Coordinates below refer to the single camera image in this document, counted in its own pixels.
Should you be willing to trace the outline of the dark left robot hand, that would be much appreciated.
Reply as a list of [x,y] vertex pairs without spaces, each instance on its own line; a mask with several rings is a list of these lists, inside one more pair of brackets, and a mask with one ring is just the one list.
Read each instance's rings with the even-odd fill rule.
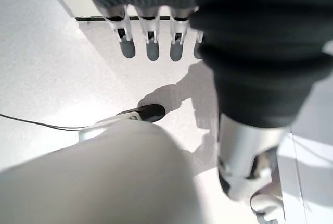
[[264,165],[313,85],[332,72],[332,0],[93,0],[105,17],[119,5],[189,13],[203,34],[198,53],[212,70],[219,107],[221,187],[234,201],[269,184]]

